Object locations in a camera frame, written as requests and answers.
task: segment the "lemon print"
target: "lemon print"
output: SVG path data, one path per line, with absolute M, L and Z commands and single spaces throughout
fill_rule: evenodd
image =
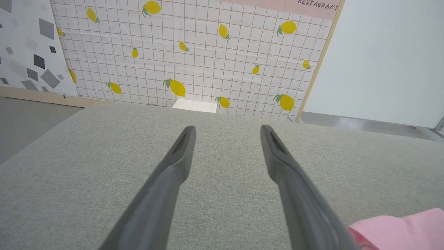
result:
M 72 81 L 74 83 L 77 83 L 77 78 L 75 77 L 74 71 L 72 71 L 72 69 L 68 68 L 69 73 L 71 74 L 72 77 Z
M 224 108 L 228 108 L 230 106 L 230 101 L 225 97 L 216 97 L 216 101 L 221 103 L 221 106 Z
M 226 29 L 225 25 L 221 24 L 219 26 L 219 35 L 222 36 L 223 39 L 230 39 L 230 34 L 228 33 L 228 30 Z
M 157 14 L 162 9 L 160 5 L 155 1 L 148 1 L 144 6 L 142 6 L 142 15 Z
M 279 28 L 276 31 L 276 34 L 277 36 L 279 36 L 279 34 L 282 35 L 282 32 L 284 32 L 285 34 L 291 34 L 296 30 L 297 30 L 296 24 L 292 21 L 287 21 L 279 26 Z
M 62 37 L 66 36 L 66 34 L 60 28 L 57 28 L 57 34 Z
M 283 110 L 288 110 L 291 111 L 291 109 L 294 107 L 294 100 L 293 98 L 284 95 L 284 94 L 280 94 L 280 95 L 276 95 L 273 100 L 276 99 L 276 103 L 278 103 L 279 101 L 281 101 L 281 108 Z
M 311 69 L 310 63 L 309 63 L 307 60 L 304 61 L 304 63 L 302 64 L 302 66 L 303 66 L 304 68 L 306 68 L 306 69 Z
M 171 86 L 171 91 L 176 96 L 185 97 L 185 87 L 179 81 L 176 81 L 176 80 L 170 78 L 168 80 L 164 80 L 162 85 L 164 85 L 164 84 L 166 84 L 167 89 L 169 89 Z
M 133 47 L 133 52 L 131 52 L 131 55 L 133 55 L 133 58 L 136 58 L 139 52 L 137 51 L 136 47 Z
M 181 49 L 181 50 L 183 50 L 183 51 L 188 51 L 188 50 L 190 50 L 190 48 L 187 48 L 186 47 L 186 45 L 185 45 L 185 43 L 183 43 L 183 42 L 180 42 L 179 43 L 179 48 Z
M 88 15 L 89 19 L 95 23 L 100 23 L 100 19 L 95 15 L 94 11 L 90 8 L 86 11 L 86 14 Z
M 114 93 L 116 93 L 116 94 L 119 94 L 119 95 L 122 94 L 122 89 L 114 82 L 107 82 L 107 87 L 111 88 L 111 90 L 114 91 Z
M 259 64 L 256 64 L 253 68 L 253 74 L 257 74 L 259 72 Z

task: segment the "wooden baseboard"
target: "wooden baseboard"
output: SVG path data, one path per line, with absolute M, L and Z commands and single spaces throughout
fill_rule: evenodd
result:
M 28 101 L 39 101 L 81 108 L 114 103 L 109 101 L 98 101 L 82 97 L 64 96 L 62 94 L 28 89 L 16 89 L 10 87 L 0 87 L 0 97 L 8 97 Z
M 301 108 L 299 109 L 299 112 L 297 113 L 296 122 L 299 122 L 299 119 L 301 118 L 302 111 L 304 110 L 305 104 L 306 104 L 307 99 L 310 95 L 311 88 L 313 87 L 313 84 L 316 80 L 317 73 L 319 72 L 319 69 L 321 68 L 321 64 L 322 64 L 322 61 L 324 60 L 325 53 L 327 52 L 327 49 L 329 48 L 329 44 L 332 39 L 333 32 L 336 28 L 337 22 L 339 20 L 339 16 L 341 15 L 342 7 L 344 7 L 344 3 L 345 3 L 345 0 L 341 0 L 341 2 L 339 3 L 339 7 L 337 9 L 336 16 L 334 17 L 332 27 L 330 28 L 330 33 L 327 36 L 327 40 L 325 41 L 324 49 L 321 52 L 321 57 L 319 58 L 319 61 L 317 62 L 316 69 L 314 70 L 313 77 L 311 78 L 310 85 L 308 86 L 307 93 L 305 94 L 304 100 L 302 101 Z

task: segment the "gray fabric surface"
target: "gray fabric surface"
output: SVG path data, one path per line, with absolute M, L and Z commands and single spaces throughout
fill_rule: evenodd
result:
M 289 249 L 259 128 L 271 125 L 345 224 L 444 208 L 444 144 L 179 109 L 82 110 L 0 165 L 1 249 L 96 249 L 181 130 L 197 129 L 168 249 Z
M 83 108 L 0 97 L 0 164 Z

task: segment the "grid pattern backdrop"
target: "grid pattern backdrop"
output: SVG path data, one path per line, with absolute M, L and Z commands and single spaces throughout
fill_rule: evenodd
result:
M 175 79 L 183 83 L 185 99 L 229 99 L 230 107 L 219 105 L 218 113 L 296 120 L 332 20 L 215 0 L 156 1 L 161 11 L 148 16 L 142 14 L 146 1 L 51 0 L 80 96 L 171 107 L 183 97 L 163 82 Z M 100 22 L 88 17 L 88 9 Z M 297 31 L 278 35 L 289 20 Z M 221 24 L 229 40 L 219 34 Z M 291 111 L 274 100 L 280 94 L 293 98 Z

